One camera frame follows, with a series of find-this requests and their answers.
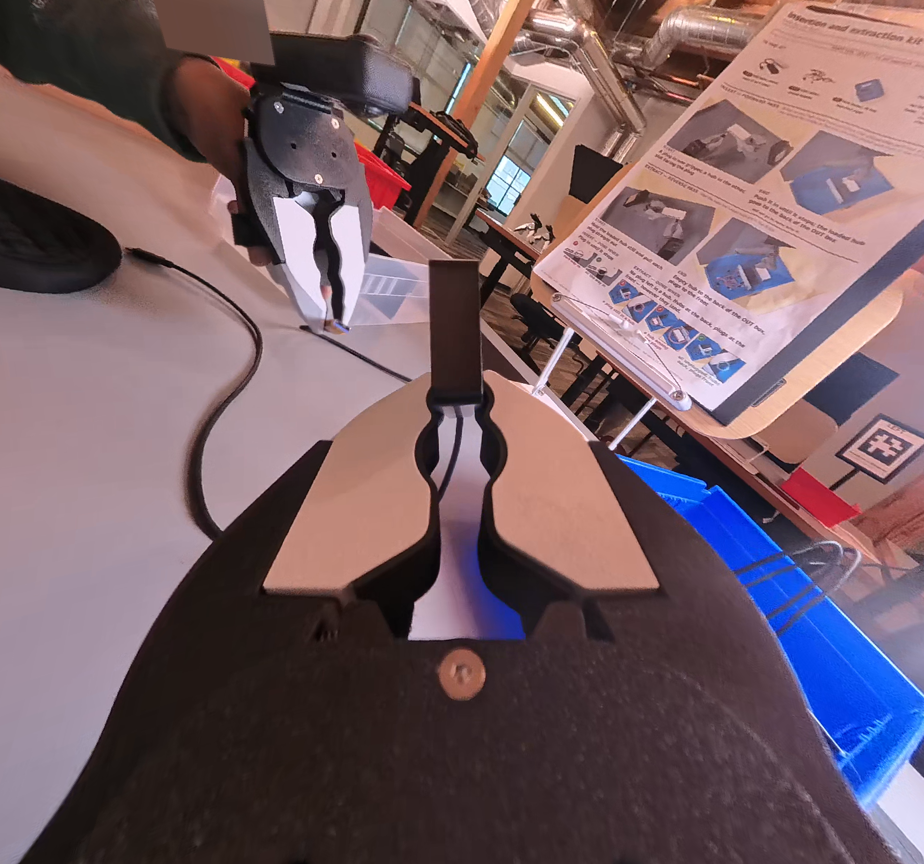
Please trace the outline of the light wooden sign board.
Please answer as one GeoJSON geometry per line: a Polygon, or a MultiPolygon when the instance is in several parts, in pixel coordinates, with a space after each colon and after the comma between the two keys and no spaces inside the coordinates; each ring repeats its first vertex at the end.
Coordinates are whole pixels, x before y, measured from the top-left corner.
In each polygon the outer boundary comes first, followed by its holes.
{"type": "Polygon", "coordinates": [[[677,409],[672,396],[659,393],[656,385],[652,385],[644,377],[638,377],[632,369],[631,361],[614,356],[591,335],[585,323],[585,316],[580,316],[578,325],[559,341],[552,352],[551,362],[545,366],[538,377],[534,392],[537,393],[548,384],[553,367],[564,353],[567,342],[572,335],[579,335],[591,341],[604,362],[613,367],[617,376],[624,378],[634,389],[641,392],[643,406],[633,416],[633,420],[629,423],[630,427],[639,423],[641,417],[649,410],[662,408],[668,415],[676,417],[687,430],[695,434],[723,440],[743,439],[760,433],[773,421],[779,419],[799,399],[889,326],[899,314],[908,290],[913,287],[915,279],[921,274],[922,259],[920,258],[802,361],[794,364],[784,373],[783,385],[772,393],[765,394],[758,404],[747,408],[728,425],[723,425],[698,406],[687,410],[677,409]]]}

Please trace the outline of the blue plastic bin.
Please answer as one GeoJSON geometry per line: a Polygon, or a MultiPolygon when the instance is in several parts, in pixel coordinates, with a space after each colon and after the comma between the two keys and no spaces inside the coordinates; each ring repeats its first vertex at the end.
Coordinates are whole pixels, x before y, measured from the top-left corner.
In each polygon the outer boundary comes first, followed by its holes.
{"type": "Polygon", "coordinates": [[[620,456],[710,544],[778,636],[834,761],[874,808],[922,741],[923,696],[721,488],[620,456]]]}

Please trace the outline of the clear plastic bin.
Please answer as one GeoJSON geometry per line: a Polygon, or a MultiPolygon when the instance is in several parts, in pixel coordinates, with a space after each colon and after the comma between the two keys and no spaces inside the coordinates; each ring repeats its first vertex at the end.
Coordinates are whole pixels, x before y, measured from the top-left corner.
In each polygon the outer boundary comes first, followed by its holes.
{"type": "Polygon", "coordinates": [[[371,253],[347,326],[428,323],[428,262],[437,254],[435,246],[399,216],[387,209],[374,209],[371,253]]]}

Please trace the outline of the slim black usb hub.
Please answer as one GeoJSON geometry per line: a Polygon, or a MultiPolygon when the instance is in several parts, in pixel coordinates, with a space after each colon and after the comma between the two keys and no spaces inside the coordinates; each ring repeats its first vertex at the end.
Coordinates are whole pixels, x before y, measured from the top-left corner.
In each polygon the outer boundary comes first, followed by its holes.
{"type": "Polygon", "coordinates": [[[439,408],[478,406],[483,397],[479,265],[429,262],[431,389],[439,408]]]}

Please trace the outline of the red storage bin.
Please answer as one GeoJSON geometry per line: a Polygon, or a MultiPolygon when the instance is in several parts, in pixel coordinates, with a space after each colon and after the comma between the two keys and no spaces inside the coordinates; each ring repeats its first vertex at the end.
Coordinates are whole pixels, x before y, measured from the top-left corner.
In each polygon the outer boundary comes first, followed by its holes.
{"type": "MultiPolygon", "coordinates": [[[[229,77],[236,80],[248,91],[256,83],[255,78],[241,69],[239,61],[218,58],[216,63],[229,77]]],[[[354,140],[354,145],[359,161],[364,167],[373,208],[393,211],[396,208],[398,198],[410,191],[410,183],[382,159],[366,149],[359,141],[354,140]]]]}

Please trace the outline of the black panel board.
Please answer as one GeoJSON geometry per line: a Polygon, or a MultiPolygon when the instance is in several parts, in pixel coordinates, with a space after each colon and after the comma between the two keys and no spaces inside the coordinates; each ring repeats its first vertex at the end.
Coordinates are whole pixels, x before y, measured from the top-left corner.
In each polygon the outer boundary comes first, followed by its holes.
{"type": "Polygon", "coordinates": [[[584,204],[591,203],[623,167],[586,145],[575,145],[568,196],[584,204]]]}

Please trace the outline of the person's left hand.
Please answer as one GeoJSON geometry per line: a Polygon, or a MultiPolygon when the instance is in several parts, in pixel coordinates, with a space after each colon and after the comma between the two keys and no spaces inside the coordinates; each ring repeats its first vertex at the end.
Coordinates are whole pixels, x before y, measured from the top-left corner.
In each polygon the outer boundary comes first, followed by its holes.
{"type": "Polygon", "coordinates": [[[183,56],[166,85],[170,123],[225,177],[235,191],[227,204],[233,218],[246,213],[248,176],[245,166],[245,110],[248,91],[215,62],[183,56]]]}

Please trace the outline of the black office chair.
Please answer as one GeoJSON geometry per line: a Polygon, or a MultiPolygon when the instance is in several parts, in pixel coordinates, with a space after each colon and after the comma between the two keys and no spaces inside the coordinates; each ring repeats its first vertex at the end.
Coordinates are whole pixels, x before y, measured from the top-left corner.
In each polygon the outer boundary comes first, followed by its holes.
{"type": "Polygon", "coordinates": [[[539,374],[540,369],[532,357],[532,351],[542,342],[550,348],[555,348],[562,339],[565,328],[531,295],[514,293],[510,296],[509,302],[514,310],[514,317],[526,327],[521,338],[521,347],[515,352],[531,370],[539,374]]]}

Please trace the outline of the silver ceiling ducts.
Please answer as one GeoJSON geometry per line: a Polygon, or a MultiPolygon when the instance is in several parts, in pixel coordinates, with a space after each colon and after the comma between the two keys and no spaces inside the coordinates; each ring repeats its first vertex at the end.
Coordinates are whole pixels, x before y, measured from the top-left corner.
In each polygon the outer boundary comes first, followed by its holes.
{"type": "Polygon", "coordinates": [[[652,38],[619,36],[605,43],[591,0],[558,0],[564,9],[534,9],[510,50],[511,57],[561,51],[576,65],[616,120],[604,153],[624,162],[644,135],[646,120],[617,68],[653,72],[677,49],[733,60],[757,34],[763,17],[691,4],[676,8],[652,38]]]}

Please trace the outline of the wooden top standing desk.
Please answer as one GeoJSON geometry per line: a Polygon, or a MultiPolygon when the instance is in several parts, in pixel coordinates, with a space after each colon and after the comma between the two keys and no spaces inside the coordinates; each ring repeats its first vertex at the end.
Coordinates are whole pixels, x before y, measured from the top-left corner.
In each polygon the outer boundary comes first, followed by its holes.
{"type": "Polygon", "coordinates": [[[432,135],[423,151],[410,163],[405,175],[410,183],[410,203],[404,221],[414,225],[445,158],[450,152],[455,152],[477,160],[480,158],[479,146],[464,123],[443,111],[432,114],[411,103],[399,119],[412,129],[432,135]]]}

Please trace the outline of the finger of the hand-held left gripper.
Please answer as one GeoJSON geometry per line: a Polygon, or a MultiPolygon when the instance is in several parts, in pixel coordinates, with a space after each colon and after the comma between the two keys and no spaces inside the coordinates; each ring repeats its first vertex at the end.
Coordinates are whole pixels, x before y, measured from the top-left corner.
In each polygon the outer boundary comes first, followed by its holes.
{"type": "Polygon", "coordinates": [[[344,335],[359,301],[365,276],[368,245],[363,240],[359,207],[342,204],[329,216],[328,281],[330,316],[328,332],[344,335]]]}
{"type": "Polygon", "coordinates": [[[320,246],[320,260],[315,254],[319,234],[331,234],[330,221],[338,206],[321,195],[301,194],[296,198],[273,197],[272,208],[283,258],[272,268],[272,276],[311,331],[335,334],[329,258],[324,246],[320,246]]]}

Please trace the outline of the black forearm pad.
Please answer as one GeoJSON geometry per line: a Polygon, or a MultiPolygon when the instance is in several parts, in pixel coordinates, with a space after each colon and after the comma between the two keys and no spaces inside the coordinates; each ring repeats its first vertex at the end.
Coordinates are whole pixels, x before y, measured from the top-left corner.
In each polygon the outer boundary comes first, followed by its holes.
{"type": "Polygon", "coordinates": [[[121,264],[122,247],[87,216],[1,182],[1,287],[40,295],[94,288],[121,264]]]}

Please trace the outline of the white paper sign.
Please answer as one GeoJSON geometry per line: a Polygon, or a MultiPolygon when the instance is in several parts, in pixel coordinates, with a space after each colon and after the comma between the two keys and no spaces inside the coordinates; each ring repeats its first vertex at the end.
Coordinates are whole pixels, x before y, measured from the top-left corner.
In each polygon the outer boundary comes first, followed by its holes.
{"type": "Polygon", "coordinates": [[[922,11],[790,3],[538,264],[729,424],[922,258],[922,11]]]}

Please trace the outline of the black framed tag sign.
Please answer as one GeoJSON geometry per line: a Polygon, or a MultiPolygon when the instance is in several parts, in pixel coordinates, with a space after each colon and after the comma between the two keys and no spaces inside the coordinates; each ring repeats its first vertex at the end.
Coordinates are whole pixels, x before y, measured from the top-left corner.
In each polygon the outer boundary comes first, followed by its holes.
{"type": "Polygon", "coordinates": [[[888,484],[923,453],[923,431],[880,414],[835,457],[882,485],[888,484]]]}

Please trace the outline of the person's left forearm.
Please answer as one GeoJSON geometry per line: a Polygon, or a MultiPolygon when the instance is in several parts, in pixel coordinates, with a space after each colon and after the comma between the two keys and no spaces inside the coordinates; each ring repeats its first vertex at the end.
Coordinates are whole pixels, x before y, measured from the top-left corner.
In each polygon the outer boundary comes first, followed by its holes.
{"type": "Polygon", "coordinates": [[[1,0],[6,71],[98,103],[202,163],[168,104],[185,57],[166,46],[153,0],[1,0]]]}

